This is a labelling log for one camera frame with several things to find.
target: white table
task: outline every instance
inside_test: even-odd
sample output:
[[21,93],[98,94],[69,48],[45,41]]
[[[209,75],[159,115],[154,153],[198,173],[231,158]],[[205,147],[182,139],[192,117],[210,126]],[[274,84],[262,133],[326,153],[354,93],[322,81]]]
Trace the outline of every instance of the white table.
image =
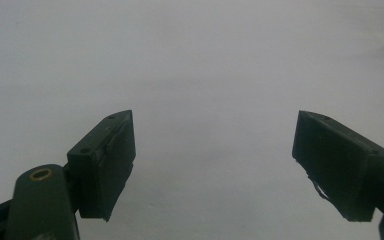
[[291,151],[300,109],[384,147],[384,0],[0,1],[0,202],[126,109],[132,176],[82,239],[379,239]]

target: white surface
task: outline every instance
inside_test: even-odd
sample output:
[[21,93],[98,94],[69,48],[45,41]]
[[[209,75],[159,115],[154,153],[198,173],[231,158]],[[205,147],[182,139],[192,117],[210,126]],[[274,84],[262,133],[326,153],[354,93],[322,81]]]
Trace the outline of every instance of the white surface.
[[300,109],[384,147],[384,0],[0,1],[0,202],[125,109],[135,168],[82,239],[379,239],[291,150]]

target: plastic part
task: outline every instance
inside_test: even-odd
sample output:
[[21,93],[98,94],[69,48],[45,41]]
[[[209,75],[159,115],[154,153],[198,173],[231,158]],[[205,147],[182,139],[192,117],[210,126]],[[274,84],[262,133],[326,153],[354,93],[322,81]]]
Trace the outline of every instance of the plastic part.
[[17,179],[5,239],[79,239],[62,167],[44,165]]
[[349,221],[371,221],[370,179],[384,175],[384,148],[341,123],[300,111],[292,156]]
[[81,217],[108,221],[136,156],[132,111],[104,118],[67,156],[71,177],[81,184]]

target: screw hole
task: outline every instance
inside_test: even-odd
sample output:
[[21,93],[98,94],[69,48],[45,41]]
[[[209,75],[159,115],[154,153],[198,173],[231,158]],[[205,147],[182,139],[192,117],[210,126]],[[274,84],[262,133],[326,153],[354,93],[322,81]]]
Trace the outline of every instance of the screw hole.
[[49,168],[42,168],[30,174],[29,178],[32,181],[42,181],[50,176],[52,176],[52,170]]
[[90,152],[90,148],[82,148],[80,150],[80,153],[88,153],[88,152]]

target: white background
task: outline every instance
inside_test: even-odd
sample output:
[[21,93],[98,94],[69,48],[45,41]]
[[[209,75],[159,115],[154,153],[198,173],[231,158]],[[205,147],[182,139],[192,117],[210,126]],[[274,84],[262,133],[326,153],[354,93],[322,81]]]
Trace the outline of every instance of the white background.
[[379,239],[291,151],[299,110],[384,147],[384,0],[0,1],[0,202],[126,109],[132,176],[82,239]]

